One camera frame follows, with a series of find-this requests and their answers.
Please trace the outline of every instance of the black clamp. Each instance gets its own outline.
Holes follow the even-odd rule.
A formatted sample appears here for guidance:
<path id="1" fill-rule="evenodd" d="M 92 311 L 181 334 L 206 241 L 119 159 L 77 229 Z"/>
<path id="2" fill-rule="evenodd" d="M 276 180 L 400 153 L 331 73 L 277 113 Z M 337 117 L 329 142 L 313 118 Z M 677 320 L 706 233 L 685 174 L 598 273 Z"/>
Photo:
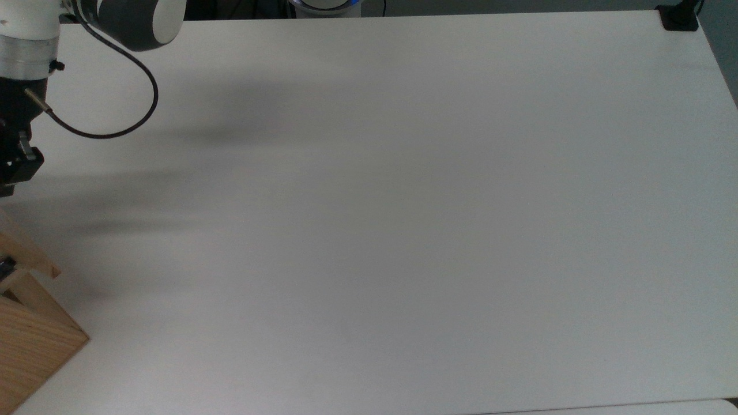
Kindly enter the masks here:
<path id="1" fill-rule="evenodd" d="M 3 130 L 0 134 L 5 136 L 2 140 L 5 150 L 0 160 L 0 197 L 11 196 L 15 184 L 31 180 L 44 164 L 44 155 L 29 143 L 30 127 L 20 131 L 8 131 L 2 127 L 0 124 L 0 130 Z"/>
<path id="2" fill-rule="evenodd" d="M 0 261 L 0 282 L 15 271 L 15 259 L 7 256 Z"/>

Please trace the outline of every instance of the white tabletop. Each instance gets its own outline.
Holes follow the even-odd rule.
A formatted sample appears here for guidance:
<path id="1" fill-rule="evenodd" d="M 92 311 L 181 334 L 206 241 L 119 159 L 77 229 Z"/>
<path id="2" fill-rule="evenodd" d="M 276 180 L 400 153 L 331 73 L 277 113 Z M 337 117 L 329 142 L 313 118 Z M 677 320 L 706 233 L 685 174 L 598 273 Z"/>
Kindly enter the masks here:
<path id="1" fill-rule="evenodd" d="M 673 402 L 652 405 L 536 411 L 534 415 L 737 415 L 738 409 L 724 400 Z"/>
<path id="2" fill-rule="evenodd" d="M 151 96 L 64 27 L 49 103 Z M 159 110 L 46 118 L 1 201 L 91 343 L 21 415 L 738 395 L 738 111 L 656 12 L 186 23 Z"/>

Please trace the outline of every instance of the black cable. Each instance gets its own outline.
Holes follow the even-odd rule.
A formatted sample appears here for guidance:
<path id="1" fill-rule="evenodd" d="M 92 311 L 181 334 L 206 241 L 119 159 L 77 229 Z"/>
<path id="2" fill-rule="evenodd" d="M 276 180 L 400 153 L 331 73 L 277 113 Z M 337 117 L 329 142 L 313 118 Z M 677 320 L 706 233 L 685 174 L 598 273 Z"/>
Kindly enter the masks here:
<path id="1" fill-rule="evenodd" d="M 228 20 L 232 19 L 232 18 L 233 18 L 233 16 L 235 16 L 235 12 L 236 12 L 236 11 L 238 10 L 238 8 L 239 8 L 239 7 L 241 6 L 241 3 L 242 3 L 242 2 L 243 2 L 243 0 L 238 0 L 238 1 L 236 2 L 236 4 L 235 4 L 235 7 L 233 8 L 233 10 L 231 10 L 231 13 L 230 13 L 230 14 L 228 15 Z"/>
<path id="2" fill-rule="evenodd" d="M 154 79 L 154 74 L 152 74 L 151 71 L 148 70 L 146 65 L 142 64 L 141 61 L 136 59 L 130 53 L 121 49 L 117 45 L 110 42 L 108 39 L 105 39 L 103 36 L 97 34 L 94 30 L 92 30 L 89 24 L 87 24 L 85 19 L 82 17 L 82 13 L 80 13 L 80 9 L 77 5 L 77 1 L 76 0 L 72 1 L 72 5 L 75 10 L 75 17 L 80 22 L 82 27 L 84 27 L 87 33 L 92 35 L 92 37 L 96 38 L 98 41 L 103 42 L 105 45 L 112 48 L 114 51 L 130 59 L 134 64 L 136 64 L 139 68 L 143 70 L 146 76 L 148 76 L 148 79 L 151 81 L 151 86 L 154 88 L 154 99 L 151 101 L 151 107 L 148 109 L 148 112 L 146 113 L 146 115 L 144 115 L 143 118 L 139 120 L 138 123 L 133 124 L 132 126 L 126 128 L 125 130 L 121 130 L 121 131 L 118 131 L 116 133 L 111 133 L 111 134 L 91 134 L 91 133 L 77 130 L 76 128 L 62 121 L 59 117 L 57 117 L 56 114 L 54 114 L 54 110 L 51 109 L 51 107 L 49 107 L 45 102 L 43 102 L 38 97 L 34 98 L 34 94 L 33 92 L 30 92 L 30 89 L 26 89 L 26 94 L 28 94 L 36 102 L 36 104 L 39 105 L 44 110 L 44 112 L 46 112 L 49 115 L 49 117 L 52 118 L 52 120 L 54 120 L 60 126 L 64 127 L 67 131 L 72 132 L 76 135 L 80 135 L 82 137 L 87 137 L 87 138 L 99 139 L 99 140 L 115 138 L 115 137 L 120 137 L 122 135 L 126 135 L 130 133 L 131 131 L 135 130 L 136 128 L 139 128 L 140 126 L 142 126 L 146 121 L 148 121 L 149 118 L 151 118 L 151 115 L 154 113 L 154 110 L 156 109 L 156 105 L 159 103 L 159 86 L 156 85 L 156 79 Z"/>

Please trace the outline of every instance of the screw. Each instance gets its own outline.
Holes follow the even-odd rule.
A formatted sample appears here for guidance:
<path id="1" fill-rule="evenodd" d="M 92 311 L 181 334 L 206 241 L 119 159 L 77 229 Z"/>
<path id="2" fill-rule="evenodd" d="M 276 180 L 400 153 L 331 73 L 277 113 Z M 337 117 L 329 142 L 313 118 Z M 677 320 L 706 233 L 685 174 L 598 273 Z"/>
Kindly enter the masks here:
<path id="1" fill-rule="evenodd" d="M 55 70 L 63 71 L 64 68 L 66 68 L 66 65 L 55 59 L 49 64 L 49 73 L 54 72 Z"/>

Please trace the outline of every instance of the wooden board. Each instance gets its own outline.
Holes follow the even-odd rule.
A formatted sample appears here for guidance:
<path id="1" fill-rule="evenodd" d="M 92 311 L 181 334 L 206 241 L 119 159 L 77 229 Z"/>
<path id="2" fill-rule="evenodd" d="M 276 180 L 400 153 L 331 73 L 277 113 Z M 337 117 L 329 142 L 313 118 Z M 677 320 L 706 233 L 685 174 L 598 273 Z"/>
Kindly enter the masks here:
<path id="1" fill-rule="evenodd" d="M 59 267 L 3 210 L 0 210 L 0 255 L 10 255 L 19 264 L 51 278 L 61 273 Z"/>
<path id="2" fill-rule="evenodd" d="M 0 281 L 0 294 L 6 292 L 10 287 L 12 287 L 16 281 L 23 278 L 25 275 L 28 274 L 28 271 L 23 269 L 16 269 L 13 271 L 9 276 L 5 277 L 2 281 Z"/>
<path id="3" fill-rule="evenodd" d="M 8 294 L 0 297 L 0 415 L 13 412 L 88 340 L 31 275 Z"/>

